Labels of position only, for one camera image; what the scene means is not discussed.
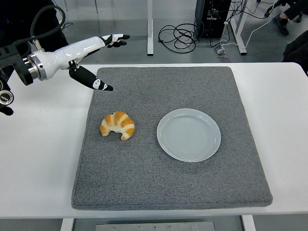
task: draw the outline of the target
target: white table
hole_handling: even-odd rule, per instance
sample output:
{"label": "white table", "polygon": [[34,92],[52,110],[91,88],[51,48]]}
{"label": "white table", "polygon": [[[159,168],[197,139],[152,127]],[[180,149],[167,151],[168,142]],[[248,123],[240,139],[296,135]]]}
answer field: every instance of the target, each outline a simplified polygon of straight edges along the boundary
{"label": "white table", "polygon": [[92,90],[60,70],[25,86],[9,85],[13,116],[0,114],[0,218],[178,218],[308,213],[308,78],[294,63],[84,65],[229,66],[273,195],[268,207],[85,211],[71,193]]}

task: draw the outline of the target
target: robotic arm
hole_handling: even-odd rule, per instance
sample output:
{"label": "robotic arm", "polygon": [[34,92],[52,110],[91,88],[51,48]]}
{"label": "robotic arm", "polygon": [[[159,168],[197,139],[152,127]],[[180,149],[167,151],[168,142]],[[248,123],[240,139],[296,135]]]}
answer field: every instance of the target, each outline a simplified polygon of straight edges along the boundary
{"label": "robotic arm", "polygon": [[[33,80],[47,80],[59,70],[68,69],[71,78],[95,90],[113,90],[113,87],[98,79],[92,72],[81,67],[78,63],[86,56],[103,47],[120,47],[126,45],[122,39],[129,35],[113,34],[102,37],[92,37],[60,48],[54,52],[45,52],[37,40],[34,44],[37,51],[22,59],[14,45],[0,48],[0,68],[12,65],[25,85]],[[13,111],[7,106],[13,102],[13,94],[5,81],[4,73],[0,73],[0,111],[12,115]]]}

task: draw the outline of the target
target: gray carpet pad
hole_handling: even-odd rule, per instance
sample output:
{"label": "gray carpet pad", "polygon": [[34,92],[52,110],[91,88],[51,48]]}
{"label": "gray carpet pad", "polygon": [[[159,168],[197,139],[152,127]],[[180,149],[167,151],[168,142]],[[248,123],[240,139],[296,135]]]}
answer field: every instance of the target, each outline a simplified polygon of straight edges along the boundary
{"label": "gray carpet pad", "polygon": [[[117,67],[98,71],[114,91],[94,91],[72,193],[87,210],[171,210],[268,206],[272,195],[245,110],[228,67]],[[221,144],[209,159],[169,156],[156,130],[167,113],[193,108],[219,126]],[[126,141],[100,124],[115,111],[135,122]]]}

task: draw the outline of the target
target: black computer case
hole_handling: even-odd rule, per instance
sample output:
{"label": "black computer case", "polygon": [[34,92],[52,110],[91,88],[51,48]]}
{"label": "black computer case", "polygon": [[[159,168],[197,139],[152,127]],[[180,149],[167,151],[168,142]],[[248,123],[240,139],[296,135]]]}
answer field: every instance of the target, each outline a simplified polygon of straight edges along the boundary
{"label": "black computer case", "polygon": [[195,19],[198,37],[221,38],[230,4],[231,0],[197,0]]}

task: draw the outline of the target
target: person's foot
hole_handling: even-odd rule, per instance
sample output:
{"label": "person's foot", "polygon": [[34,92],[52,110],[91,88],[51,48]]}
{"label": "person's foot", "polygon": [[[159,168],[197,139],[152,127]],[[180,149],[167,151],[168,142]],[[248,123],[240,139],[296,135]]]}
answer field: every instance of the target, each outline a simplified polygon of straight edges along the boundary
{"label": "person's foot", "polygon": [[283,35],[288,35],[289,31],[287,30],[288,20],[280,18],[279,15],[272,19],[272,22],[277,26],[279,32]]}

